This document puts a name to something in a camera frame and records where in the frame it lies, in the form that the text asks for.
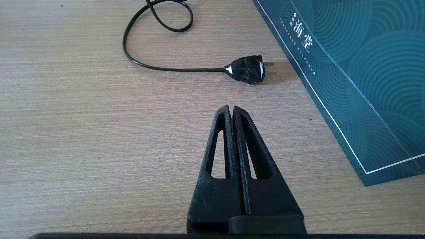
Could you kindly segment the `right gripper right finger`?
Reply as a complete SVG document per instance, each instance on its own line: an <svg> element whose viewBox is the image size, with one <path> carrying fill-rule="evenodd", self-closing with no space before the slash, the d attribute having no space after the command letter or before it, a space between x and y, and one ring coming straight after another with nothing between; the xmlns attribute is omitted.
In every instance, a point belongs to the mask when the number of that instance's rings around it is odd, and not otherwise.
<svg viewBox="0 0 425 239"><path fill-rule="evenodd" d="M234 107L243 198L233 233L306 233L304 215L280 173L251 116Z"/></svg>

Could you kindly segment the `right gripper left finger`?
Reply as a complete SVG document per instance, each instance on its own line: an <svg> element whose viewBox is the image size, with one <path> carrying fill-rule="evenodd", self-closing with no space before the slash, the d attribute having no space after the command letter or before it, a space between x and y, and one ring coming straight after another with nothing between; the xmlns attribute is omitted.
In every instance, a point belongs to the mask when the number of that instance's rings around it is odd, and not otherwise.
<svg viewBox="0 0 425 239"><path fill-rule="evenodd" d="M225 178L212 168L219 132L223 132ZM240 162L229 106L214 114L211 132L187 213L187 233L227 233L229 220L243 212Z"/></svg>

